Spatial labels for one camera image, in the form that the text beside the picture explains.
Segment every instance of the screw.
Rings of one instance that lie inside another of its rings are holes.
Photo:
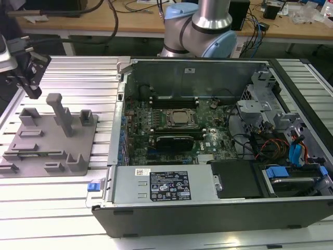
[[[216,188],[216,191],[218,191],[218,192],[222,191],[222,185],[219,183],[215,183],[215,188]]]

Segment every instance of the warning label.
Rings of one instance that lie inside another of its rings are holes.
[[[150,199],[153,202],[190,200],[187,171],[150,172]]]

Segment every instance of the blue latch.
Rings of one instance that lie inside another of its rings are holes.
[[[274,166],[266,169],[266,173],[269,179],[271,178],[281,178],[281,177],[289,177],[289,173],[286,167],[283,166]]]
[[[99,191],[100,191],[100,183],[88,184],[88,192],[99,192]]]
[[[328,175],[327,169],[324,166],[320,166],[319,170],[321,171],[323,176]]]
[[[296,167],[302,167],[300,164],[300,157],[302,154],[302,146],[300,144],[291,144],[289,148],[289,160],[291,163],[295,164]]]

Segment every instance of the white sticker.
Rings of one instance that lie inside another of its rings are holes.
[[[150,168],[136,168],[135,175],[136,176],[148,176],[150,173]]]

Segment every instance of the aluminum extrusion table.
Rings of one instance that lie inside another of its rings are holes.
[[[1,249],[331,249],[333,217],[308,228],[112,239],[86,208],[87,184],[106,176],[107,152],[117,96],[116,57],[53,57],[41,82],[42,96],[31,100],[18,91],[0,119],[0,153],[20,126],[23,108],[52,113],[48,93],[63,95],[72,113],[91,109],[99,123],[83,177],[17,178],[0,180]],[[319,117],[333,131],[333,97],[329,84],[299,60],[280,60]],[[93,194],[93,201],[102,191]]]

